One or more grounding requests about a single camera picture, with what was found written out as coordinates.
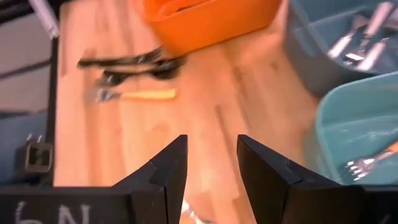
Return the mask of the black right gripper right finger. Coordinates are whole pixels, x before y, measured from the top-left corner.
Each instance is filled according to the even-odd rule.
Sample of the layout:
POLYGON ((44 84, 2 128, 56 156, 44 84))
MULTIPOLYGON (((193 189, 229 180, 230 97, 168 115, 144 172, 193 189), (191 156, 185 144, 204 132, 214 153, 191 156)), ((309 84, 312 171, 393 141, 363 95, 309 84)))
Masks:
POLYGON ((240 175, 260 224, 397 224, 396 185, 340 185, 245 134, 240 175))

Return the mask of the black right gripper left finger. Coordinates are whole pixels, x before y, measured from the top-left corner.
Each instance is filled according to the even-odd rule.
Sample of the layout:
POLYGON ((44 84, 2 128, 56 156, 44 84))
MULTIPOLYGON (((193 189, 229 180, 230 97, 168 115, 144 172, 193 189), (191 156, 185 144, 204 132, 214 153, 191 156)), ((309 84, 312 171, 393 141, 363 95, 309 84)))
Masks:
POLYGON ((187 156, 182 134, 111 187, 1 187, 1 223, 178 223, 187 156))

